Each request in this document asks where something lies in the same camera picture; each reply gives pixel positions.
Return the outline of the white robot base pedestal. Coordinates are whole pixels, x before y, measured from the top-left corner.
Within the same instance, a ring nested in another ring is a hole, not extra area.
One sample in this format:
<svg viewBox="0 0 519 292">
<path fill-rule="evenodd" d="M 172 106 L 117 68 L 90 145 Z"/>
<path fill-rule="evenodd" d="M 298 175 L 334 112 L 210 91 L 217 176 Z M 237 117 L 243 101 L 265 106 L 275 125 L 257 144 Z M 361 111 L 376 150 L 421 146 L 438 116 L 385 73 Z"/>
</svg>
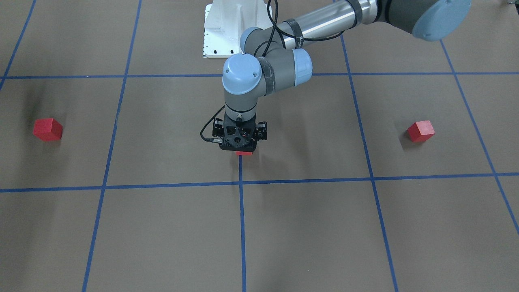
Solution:
<svg viewBox="0 0 519 292">
<path fill-rule="evenodd" d="M 205 58 L 228 58 L 240 53 L 241 34 L 249 27 L 269 28 L 263 0 L 214 0 L 205 7 Z"/>
</svg>

